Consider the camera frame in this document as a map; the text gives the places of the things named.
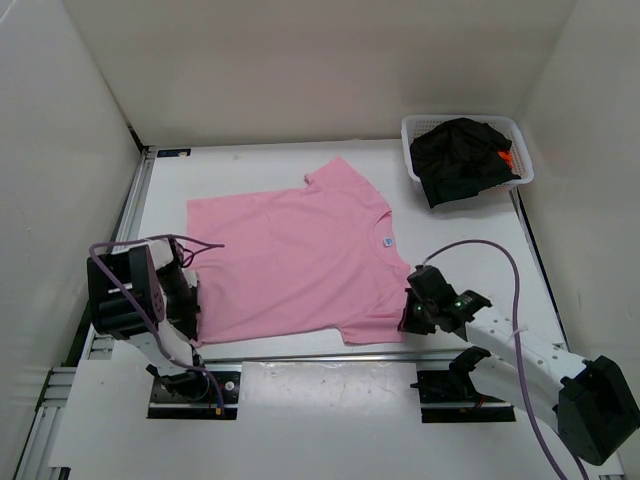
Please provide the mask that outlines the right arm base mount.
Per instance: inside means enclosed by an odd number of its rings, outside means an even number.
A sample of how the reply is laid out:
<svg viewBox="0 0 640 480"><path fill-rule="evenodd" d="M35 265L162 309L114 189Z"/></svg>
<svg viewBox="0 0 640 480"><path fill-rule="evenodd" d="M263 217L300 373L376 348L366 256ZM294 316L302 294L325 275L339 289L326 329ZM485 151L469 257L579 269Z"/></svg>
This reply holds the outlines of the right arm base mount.
<svg viewBox="0 0 640 480"><path fill-rule="evenodd" d="M446 370L417 371L410 387L418 391L423 424L480 424L515 422L514 407L496 397L481 394L470 374L489 352L471 347L456 356Z"/></svg>

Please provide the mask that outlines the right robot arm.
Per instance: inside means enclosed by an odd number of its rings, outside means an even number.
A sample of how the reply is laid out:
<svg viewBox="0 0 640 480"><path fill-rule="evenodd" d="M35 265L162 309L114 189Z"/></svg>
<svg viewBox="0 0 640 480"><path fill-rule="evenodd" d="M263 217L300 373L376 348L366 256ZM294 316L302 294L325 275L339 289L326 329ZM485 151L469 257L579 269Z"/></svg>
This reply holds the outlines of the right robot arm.
<svg viewBox="0 0 640 480"><path fill-rule="evenodd" d="M571 454L596 466L638 430L639 407L613 360L588 360L514 328L487 298L472 290L456 293L435 267L418 267L408 284L400 332L452 333L470 345L439 379L418 376L413 386L428 399L494 397L531 409Z"/></svg>

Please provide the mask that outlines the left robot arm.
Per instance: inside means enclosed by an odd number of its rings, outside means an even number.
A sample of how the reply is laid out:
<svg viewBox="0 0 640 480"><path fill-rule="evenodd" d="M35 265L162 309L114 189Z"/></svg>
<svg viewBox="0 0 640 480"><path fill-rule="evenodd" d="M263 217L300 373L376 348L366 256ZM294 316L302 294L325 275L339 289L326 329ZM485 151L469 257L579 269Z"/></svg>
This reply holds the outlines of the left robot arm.
<svg viewBox="0 0 640 480"><path fill-rule="evenodd" d="M193 253L176 237L100 242L89 247L87 280L95 330L136 347L166 387L204 384L197 339L198 279Z"/></svg>

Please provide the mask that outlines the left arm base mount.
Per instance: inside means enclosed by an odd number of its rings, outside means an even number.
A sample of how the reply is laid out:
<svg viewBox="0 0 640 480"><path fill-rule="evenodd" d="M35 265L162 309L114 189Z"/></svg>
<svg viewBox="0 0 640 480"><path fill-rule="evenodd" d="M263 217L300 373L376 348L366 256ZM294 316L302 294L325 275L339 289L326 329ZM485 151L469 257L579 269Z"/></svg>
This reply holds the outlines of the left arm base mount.
<svg viewBox="0 0 640 480"><path fill-rule="evenodd" d="M146 370L153 376L148 419L237 419L242 375L239 368L211 370L216 383L209 376L193 371L161 376L155 366L148 365Z"/></svg>

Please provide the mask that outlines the pink t shirt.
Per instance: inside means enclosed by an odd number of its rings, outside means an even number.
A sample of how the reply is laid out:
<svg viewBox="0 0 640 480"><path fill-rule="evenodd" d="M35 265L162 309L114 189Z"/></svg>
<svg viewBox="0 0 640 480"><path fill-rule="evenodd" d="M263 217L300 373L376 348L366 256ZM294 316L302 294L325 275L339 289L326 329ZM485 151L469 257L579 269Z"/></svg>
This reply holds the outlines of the pink t shirt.
<svg viewBox="0 0 640 480"><path fill-rule="evenodd" d="M300 188L192 199L203 345L336 330L351 345L399 343L409 265L392 211L343 159Z"/></svg>

